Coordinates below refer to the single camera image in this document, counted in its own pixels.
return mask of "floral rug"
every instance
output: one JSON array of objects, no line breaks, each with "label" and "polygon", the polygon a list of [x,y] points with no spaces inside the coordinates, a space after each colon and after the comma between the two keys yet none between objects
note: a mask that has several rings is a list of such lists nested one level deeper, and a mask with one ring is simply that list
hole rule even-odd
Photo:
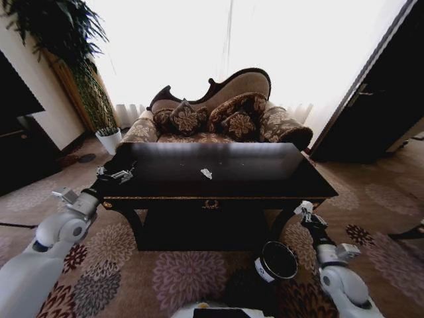
[{"label": "floral rug", "polygon": [[[110,159],[94,138],[75,155],[90,152],[97,155],[94,161],[75,163],[0,197],[0,222],[36,225],[63,211],[64,204],[50,192],[58,186],[81,191],[94,181],[95,167]],[[361,249],[350,266],[368,284],[381,312],[387,318],[422,317],[424,240],[395,242],[387,234],[408,230],[424,217],[424,142],[412,140],[375,164],[314,164],[340,194],[317,212],[328,222],[333,240]],[[269,223],[276,213],[266,211]],[[239,284],[247,289],[247,276],[240,273],[253,269],[256,256],[251,252],[139,252],[120,214],[100,207],[98,215],[85,240],[67,255],[38,317],[169,317],[187,302],[228,299],[235,293],[229,287],[234,278],[241,277]],[[0,227],[0,266],[21,252],[34,232]],[[281,241],[295,252],[299,272],[272,286],[275,316],[338,317],[319,287],[312,240],[299,219],[290,221]]]}]

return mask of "door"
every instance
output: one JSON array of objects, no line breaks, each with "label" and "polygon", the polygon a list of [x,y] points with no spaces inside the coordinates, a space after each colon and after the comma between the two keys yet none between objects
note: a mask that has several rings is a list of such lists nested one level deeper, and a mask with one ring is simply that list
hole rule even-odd
[{"label": "door", "polygon": [[[412,3],[405,4],[399,19]],[[340,115],[327,125],[311,149],[313,159],[373,161],[424,116],[423,5],[418,1],[412,7],[345,107],[341,107]]]}]

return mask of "table leg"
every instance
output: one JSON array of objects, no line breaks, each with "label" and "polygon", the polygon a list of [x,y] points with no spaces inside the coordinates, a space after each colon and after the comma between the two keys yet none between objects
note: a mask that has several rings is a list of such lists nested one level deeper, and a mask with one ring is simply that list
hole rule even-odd
[{"label": "table leg", "polygon": [[272,223],[271,240],[279,240],[286,223],[295,215],[294,209],[298,207],[300,203],[301,200],[289,200],[284,202],[283,209]]},{"label": "table leg", "polygon": [[133,209],[120,209],[117,210],[122,214],[130,223],[132,232],[134,233],[134,238],[137,243],[137,249],[143,250],[142,248],[142,239],[143,239],[143,223],[141,223],[140,217]]}]

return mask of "white robotic arm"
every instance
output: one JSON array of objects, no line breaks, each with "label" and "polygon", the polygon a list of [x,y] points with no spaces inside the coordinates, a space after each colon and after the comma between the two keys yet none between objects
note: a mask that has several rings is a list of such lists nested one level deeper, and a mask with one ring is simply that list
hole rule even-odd
[{"label": "white robotic arm", "polygon": [[68,209],[43,220],[35,239],[0,270],[2,317],[35,317],[57,282],[71,247],[84,238],[96,217],[99,200],[77,196],[67,188],[55,191],[68,202]]},{"label": "white robotic arm", "polygon": [[383,318],[368,294],[362,278],[348,268],[347,262],[360,254],[355,245],[335,243],[327,236],[326,222],[313,214],[312,203],[304,201],[295,214],[302,214],[301,224],[309,230],[320,266],[321,286],[332,298],[340,318]]}]

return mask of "drawer handle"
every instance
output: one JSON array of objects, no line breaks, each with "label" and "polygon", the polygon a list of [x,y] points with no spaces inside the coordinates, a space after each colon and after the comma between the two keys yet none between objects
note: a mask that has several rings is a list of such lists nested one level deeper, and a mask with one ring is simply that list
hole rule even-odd
[{"label": "drawer handle", "polygon": [[218,200],[206,200],[203,209],[218,209]]}]

